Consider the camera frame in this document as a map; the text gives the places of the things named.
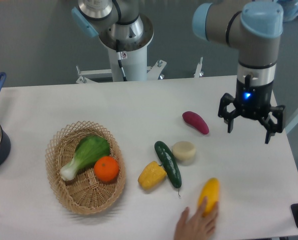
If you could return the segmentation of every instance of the sweet potato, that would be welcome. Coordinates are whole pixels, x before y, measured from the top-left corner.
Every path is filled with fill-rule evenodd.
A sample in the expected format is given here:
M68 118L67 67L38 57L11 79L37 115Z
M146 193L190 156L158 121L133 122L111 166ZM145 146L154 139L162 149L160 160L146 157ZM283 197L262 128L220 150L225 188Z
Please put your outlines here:
M183 120L190 126L197 129L202 134L206 135L209 133L209 128L205 120L193 111L186 111L182 114Z

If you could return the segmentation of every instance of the fake orange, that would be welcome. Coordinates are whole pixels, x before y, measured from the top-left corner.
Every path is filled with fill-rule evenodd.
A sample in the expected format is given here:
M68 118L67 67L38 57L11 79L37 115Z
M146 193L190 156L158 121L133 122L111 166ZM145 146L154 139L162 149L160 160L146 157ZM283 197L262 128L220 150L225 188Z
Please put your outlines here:
M119 164L112 156L103 156L95 163L93 171L99 180L109 182L118 175Z

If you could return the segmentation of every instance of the green leafy vegetable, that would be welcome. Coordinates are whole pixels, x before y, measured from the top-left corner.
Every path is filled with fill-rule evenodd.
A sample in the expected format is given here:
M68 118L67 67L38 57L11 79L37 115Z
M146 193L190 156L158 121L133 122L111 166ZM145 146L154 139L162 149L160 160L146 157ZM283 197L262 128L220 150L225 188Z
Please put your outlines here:
M79 170L92 166L100 158L109 155L110 145L105 138L95 135L86 136L75 148L73 159L61 168L60 176L64 181L73 180Z

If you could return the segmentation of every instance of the white table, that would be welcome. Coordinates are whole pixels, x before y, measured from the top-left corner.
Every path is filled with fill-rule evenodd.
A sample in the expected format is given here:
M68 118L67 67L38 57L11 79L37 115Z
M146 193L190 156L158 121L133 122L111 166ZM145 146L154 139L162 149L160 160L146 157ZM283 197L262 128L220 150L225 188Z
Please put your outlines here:
M236 76L222 76L2 89L0 124L12 150L0 166L0 240L171 240L181 212L189 206L193 214L211 177L221 182L213 239L298 235L290 209L298 203L298 172L286 133L266 145L264 127L242 117L227 133L218 107L223 94L234 95L235 88ZM187 126L185 111L200 114L209 135ZM127 171L124 192L114 206L87 217L62 207L45 168L53 135L77 121L108 128ZM168 179L150 193L138 185L143 168L159 161L156 141L170 148L191 141L197 147L194 163L179 166L181 198Z

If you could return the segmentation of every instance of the woven basket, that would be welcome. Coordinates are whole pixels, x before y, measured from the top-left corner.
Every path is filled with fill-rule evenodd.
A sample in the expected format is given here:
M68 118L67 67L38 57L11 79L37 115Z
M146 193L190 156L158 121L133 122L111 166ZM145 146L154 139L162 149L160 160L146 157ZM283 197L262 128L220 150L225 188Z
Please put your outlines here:
M110 144L110 155L119 163L119 175L110 182L101 182L93 167L82 169L71 181L60 177L60 169L74 156L80 140L88 135L105 138ZM77 122L58 131L46 150L46 170L51 188L58 201L68 210L82 215L99 213L110 207L122 193L126 170L120 148L113 135L93 122Z

